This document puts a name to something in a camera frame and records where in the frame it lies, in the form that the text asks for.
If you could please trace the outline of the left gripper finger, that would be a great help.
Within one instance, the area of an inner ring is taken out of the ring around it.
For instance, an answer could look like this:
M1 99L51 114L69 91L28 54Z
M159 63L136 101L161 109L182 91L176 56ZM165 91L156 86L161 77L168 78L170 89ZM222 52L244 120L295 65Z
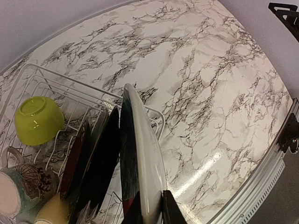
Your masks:
M163 222L164 224L187 224L171 191L163 191Z

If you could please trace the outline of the red teal floral plate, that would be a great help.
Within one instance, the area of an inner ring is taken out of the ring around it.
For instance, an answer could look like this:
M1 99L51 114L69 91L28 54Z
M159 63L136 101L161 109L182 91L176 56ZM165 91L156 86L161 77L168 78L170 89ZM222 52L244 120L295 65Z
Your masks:
M128 213L139 194L143 222L160 224L162 192L167 188L164 162L148 113L131 84L124 86L120 131L123 214Z

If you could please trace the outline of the black rimmed beige plate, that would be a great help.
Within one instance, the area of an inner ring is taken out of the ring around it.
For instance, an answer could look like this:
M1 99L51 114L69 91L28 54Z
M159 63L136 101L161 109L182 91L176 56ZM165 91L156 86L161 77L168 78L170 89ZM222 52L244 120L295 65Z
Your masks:
M70 211L70 224L93 220L105 199L121 148L119 110L105 110L92 131L92 153L87 163L77 198Z

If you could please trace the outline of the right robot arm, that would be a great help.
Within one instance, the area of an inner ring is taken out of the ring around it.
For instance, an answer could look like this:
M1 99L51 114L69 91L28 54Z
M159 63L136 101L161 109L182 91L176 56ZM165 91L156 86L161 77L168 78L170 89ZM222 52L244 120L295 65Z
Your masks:
M268 9L285 25L297 41L299 41L298 6L292 4L270 2Z

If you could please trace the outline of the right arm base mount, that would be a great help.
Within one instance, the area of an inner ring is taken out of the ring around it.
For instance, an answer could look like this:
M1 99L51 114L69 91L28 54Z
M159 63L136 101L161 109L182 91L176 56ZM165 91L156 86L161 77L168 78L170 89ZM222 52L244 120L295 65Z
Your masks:
M280 150L286 153L289 149L291 153L296 154L299 150L299 122L294 113L291 113L288 121L282 131L278 144Z

